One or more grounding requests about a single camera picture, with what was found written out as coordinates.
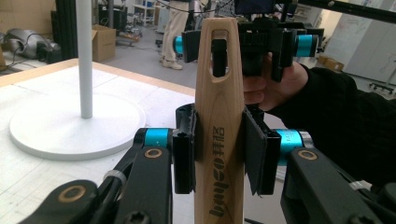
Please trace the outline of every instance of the wooden handle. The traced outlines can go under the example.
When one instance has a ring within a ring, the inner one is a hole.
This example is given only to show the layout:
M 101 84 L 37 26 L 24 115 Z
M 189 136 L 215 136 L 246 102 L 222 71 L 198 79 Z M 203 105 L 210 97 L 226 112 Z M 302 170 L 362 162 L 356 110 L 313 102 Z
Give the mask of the wooden handle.
M 227 42 L 228 70 L 211 71 L 211 42 Z M 243 222 L 244 161 L 241 123 L 244 109 L 238 28 L 234 18 L 205 19 L 198 57 L 195 108 L 195 224 Z

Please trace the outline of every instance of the white pole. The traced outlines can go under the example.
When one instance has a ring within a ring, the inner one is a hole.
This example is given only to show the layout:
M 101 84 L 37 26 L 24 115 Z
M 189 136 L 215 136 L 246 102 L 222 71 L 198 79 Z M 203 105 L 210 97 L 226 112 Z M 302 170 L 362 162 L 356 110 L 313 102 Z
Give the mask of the white pole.
M 92 0 L 76 0 L 81 117 L 92 118 Z

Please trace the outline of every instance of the cyan blue joint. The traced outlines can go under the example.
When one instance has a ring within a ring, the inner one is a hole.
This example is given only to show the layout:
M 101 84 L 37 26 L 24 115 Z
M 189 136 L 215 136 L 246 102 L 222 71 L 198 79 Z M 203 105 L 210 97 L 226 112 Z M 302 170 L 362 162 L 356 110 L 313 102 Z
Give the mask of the cyan blue joint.
M 173 45 L 174 45 L 174 51 L 176 53 L 178 54 L 183 53 L 183 39 L 180 35 L 175 37 Z
M 288 153 L 296 147 L 303 146 L 303 139 L 296 130 L 292 129 L 276 129 L 276 132 L 281 136 L 280 140 L 280 158 L 277 163 L 280 166 L 287 164 Z
M 312 45 L 312 35 L 297 35 L 296 57 L 310 57 Z
M 168 144 L 168 130 L 165 128 L 149 128 L 146 131 L 145 146 L 166 147 Z

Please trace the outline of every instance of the white pants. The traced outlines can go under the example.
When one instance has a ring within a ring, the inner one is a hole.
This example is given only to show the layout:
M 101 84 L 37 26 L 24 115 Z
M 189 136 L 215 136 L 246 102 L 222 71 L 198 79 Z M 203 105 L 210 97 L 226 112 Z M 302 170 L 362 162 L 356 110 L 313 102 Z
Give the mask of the white pants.
M 176 54 L 173 50 L 173 41 L 176 36 L 181 35 L 181 33 L 184 32 L 187 18 L 189 17 L 189 3 L 171 0 L 169 2 L 169 7 L 171 8 L 169 11 L 169 20 L 163 34 L 162 56 L 166 61 L 174 62 L 176 60 Z

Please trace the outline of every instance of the black sleeve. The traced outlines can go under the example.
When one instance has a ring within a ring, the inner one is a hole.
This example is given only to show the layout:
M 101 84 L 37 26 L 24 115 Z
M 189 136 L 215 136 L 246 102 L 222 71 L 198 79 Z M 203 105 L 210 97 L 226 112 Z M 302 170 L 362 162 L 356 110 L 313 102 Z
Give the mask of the black sleeve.
M 377 186 L 396 182 L 396 100 L 359 91 L 346 74 L 305 70 L 302 91 L 268 113 L 308 131 L 315 147 L 355 178 Z

